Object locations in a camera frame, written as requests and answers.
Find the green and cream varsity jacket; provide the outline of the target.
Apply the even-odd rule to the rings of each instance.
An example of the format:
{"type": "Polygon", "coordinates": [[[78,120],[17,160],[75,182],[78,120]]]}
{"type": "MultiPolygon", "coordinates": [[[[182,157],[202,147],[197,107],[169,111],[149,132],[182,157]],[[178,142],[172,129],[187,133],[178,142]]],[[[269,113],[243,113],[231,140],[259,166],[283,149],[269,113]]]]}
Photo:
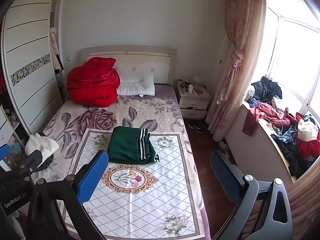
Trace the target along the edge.
{"type": "Polygon", "coordinates": [[[145,165],[159,162],[147,128],[115,127],[107,153],[112,163],[145,165]]]}

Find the white bedside table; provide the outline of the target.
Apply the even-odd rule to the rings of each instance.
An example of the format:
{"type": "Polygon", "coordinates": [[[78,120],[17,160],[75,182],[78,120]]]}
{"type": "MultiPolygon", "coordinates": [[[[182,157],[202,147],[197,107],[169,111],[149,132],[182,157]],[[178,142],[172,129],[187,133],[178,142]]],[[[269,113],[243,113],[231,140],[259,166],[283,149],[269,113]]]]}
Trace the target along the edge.
{"type": "Polygon", "coordinates": [[[181,86],[176,86],[176,97],[184,119],[203,119],[212,100],[205,89],[200,94],[190,94],[182,91],[181,86]]]}

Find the dark shoes on floor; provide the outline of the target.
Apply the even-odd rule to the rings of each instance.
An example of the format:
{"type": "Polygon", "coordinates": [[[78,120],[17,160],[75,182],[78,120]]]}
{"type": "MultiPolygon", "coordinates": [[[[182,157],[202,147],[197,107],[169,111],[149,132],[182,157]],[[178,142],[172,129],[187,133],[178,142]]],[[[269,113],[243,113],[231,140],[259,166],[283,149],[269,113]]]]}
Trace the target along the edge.
{"type": "Polygon", "coordinates": [[[194,123],[194,122],[190,122],[188,124],[188,127],[194,131],[196,131],[197,133],[200,133],[202,134],[203,133],[203,130],[202,130],[202,127],[199,126],[198,124],[194,123]]]}

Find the floral purple bed blanket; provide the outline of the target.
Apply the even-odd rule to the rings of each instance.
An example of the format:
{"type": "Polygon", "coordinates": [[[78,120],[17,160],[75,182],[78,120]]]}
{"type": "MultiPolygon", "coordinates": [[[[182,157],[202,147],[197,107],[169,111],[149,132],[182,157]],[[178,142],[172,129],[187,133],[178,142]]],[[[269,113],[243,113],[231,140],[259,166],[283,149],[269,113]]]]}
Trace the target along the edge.
{"type": "Polygon", "coordinates": [[[44,129],[58,144],[33,180],[64,179],[99,150],[108,166],[84,208],[104,239],[209,239],[199,177],[174,89],[118,96],[109,107],[66,101],[44,129]]]}

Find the folded white and black garment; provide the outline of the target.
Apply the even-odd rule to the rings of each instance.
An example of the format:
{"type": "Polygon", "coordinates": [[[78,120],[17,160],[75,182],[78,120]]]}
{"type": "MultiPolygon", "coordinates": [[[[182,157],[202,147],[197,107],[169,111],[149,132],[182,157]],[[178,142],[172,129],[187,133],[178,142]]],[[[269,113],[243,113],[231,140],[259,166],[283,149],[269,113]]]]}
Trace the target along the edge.
{"type": "Polygon", "coordinates": [[[38,150],[42,154],[42,162],[37,167],[37,172],[45,170],[53,161],[54,153],[59,149],[59,145],[53,139],[36,133],[30,135],[29,140],[25,146],[26,155],[32,154],[35,150],[38,150]]]}

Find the cream bed headboard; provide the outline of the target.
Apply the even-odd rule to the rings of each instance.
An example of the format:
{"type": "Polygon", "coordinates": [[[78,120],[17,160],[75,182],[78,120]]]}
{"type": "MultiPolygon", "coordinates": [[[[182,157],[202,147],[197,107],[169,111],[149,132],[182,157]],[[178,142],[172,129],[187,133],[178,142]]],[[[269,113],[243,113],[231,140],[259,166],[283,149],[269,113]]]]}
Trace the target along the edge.
{"type": "Polygon", "coordinates": [[[117,45],[84,48],[81,62],[93,57],[111,57],[119,75],[144,75],[155,77],[155,83],[174,84],[177,50],[167,47],[117,45]]]}

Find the clothes pile on windowsill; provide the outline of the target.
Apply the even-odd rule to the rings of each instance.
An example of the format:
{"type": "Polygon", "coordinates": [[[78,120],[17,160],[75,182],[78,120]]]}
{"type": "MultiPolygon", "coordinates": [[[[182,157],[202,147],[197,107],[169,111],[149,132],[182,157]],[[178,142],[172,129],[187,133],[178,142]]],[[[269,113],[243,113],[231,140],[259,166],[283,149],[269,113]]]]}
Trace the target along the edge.
{"type": "Polygon", "coordinates": [[[249,100],[250,110],[242,132],[251,137],[259,121],[267,121],[276,130],[271,138],[289,163],[290,175],[300,178],[319,157],[319,124],[310,114],[292,115],[288,108],[273,107],[272,100],[282,98],[282,90],[276,82],[263,76],[251,86],[254,94],[249,100]]]}

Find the red quilt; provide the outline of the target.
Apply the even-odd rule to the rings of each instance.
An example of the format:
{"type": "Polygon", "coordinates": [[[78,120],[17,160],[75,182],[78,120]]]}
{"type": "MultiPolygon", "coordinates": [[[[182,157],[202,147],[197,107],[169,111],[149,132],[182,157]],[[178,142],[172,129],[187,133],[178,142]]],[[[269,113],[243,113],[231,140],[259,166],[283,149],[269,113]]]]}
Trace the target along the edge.
{"type": "Polygon", "coordinates": [[[116,59],[93,57],[67,76],[70,99],[90,107],[108,107],[117,100],[120,77],[114,69],[116,59]]]}

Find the pink patterned curtain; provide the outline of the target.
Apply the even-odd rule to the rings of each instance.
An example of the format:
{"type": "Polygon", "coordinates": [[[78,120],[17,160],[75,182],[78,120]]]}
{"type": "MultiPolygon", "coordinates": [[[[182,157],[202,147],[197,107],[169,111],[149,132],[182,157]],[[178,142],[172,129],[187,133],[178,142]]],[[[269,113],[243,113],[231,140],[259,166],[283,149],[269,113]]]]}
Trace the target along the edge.
{"type": "Polygon", "coordinates": [[[247,94],[263,40],[265,17],[266,0],[225,0],[225,30],[232,48],[205,119],[215,142],[225,137],[247,94]]]}

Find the white pillow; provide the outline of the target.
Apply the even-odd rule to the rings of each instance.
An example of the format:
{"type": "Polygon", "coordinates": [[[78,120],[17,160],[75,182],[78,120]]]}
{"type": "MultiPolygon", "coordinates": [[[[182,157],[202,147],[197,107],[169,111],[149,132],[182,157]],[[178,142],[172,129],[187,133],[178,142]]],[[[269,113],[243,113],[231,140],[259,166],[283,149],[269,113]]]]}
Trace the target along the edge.
{"type": "Polygon", "coordinates": [[[121,96],[154,96],[155,77],[149,74],[120,76],[120,86],[117,88],[117,94],[121,96]]]}

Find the white table lamp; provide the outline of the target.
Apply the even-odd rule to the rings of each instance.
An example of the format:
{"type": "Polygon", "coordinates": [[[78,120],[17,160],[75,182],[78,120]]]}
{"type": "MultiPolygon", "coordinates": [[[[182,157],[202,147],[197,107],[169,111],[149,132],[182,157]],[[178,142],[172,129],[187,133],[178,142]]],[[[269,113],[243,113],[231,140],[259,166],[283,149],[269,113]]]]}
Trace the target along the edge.
{"type": "Polygon", "coordinates": [[[193,76],[193,81],[194,81],[195,87],[199,87],[200,81],[201,81],[200,76],[197,75],[197,74],[195,74],[195,75],[193,76]]]}

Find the white wardrobe with sliding doors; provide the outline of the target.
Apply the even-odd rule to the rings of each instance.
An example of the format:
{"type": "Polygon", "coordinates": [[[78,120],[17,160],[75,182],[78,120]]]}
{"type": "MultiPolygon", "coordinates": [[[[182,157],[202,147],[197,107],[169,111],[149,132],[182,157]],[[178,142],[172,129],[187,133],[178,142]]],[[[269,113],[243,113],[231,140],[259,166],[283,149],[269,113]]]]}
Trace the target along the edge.
{"type": "Polygon", "coordinates": [[[15,0],[1,34],[5,82],[28,134],[41,132],[62,105],[50,46],[52,0],[15,0]]]}

